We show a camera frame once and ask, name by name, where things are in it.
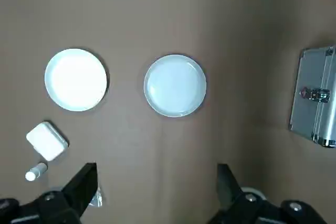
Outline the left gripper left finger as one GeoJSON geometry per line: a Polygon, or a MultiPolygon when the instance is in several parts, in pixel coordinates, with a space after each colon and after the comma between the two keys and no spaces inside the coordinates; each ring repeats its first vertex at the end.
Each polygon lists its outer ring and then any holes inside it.
{"type": "Polygon", "coordinates": [[[96,163],[86,163],[62,190],[48,191],[30,203],[1,199],[1,223],[81,223],[98,189],[96,163]]]}

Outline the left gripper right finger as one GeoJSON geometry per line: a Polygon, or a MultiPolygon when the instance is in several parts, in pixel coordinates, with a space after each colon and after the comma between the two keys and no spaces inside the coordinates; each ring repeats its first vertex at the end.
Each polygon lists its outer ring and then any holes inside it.
{"type": "Polygon", "coordinates": [[[220,207],[208,223],[326,223],[303,201],[284,200],[276,206],[260,191],[240,187],[227,164],[217,165],[216,191],[220,207]]]}

